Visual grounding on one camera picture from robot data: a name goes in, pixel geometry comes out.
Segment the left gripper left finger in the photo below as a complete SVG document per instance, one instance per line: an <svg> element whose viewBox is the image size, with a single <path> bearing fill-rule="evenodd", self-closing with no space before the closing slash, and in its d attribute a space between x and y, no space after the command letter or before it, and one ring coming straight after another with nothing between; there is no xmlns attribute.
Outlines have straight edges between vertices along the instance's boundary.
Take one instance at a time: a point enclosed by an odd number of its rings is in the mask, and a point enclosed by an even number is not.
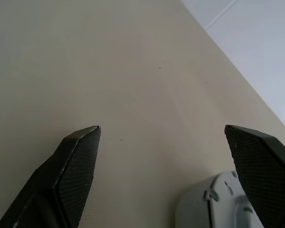
<svg viewBox="0 0 285 228"><path fill-rule="evenodd" d="M66 136L23 186L0 228L78 228L94 178L100 126Z"/></svg>

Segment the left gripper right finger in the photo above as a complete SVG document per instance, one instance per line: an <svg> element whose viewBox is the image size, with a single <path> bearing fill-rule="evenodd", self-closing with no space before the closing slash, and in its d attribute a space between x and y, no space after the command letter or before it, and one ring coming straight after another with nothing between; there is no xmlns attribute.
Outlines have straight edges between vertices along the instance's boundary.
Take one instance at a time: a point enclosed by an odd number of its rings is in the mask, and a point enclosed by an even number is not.
<svg viewBox="0 0 285 228"><path fill-rule="evenodd" d="M226 125L241 186L264 228L285 228L285 146L274 136Z"/></svg>

